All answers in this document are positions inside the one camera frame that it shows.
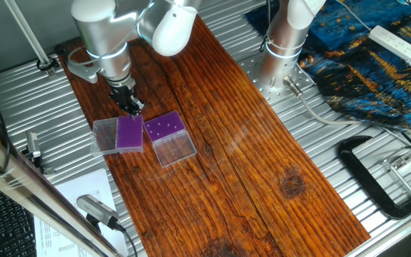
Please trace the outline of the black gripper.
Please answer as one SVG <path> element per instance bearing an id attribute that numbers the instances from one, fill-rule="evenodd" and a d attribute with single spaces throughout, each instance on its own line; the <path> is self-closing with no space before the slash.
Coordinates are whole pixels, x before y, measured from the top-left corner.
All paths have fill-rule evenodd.
<path id="1" fill-rule="evenodd" d="M 133 95 L 135 87 L 134 80 L 123 82 L 110 81 L 109 86 L 111 87 L 111 98 L 118 104 L 122 111 L 132 116 L 141 114 L 144 108 L 144 102 Z"/>

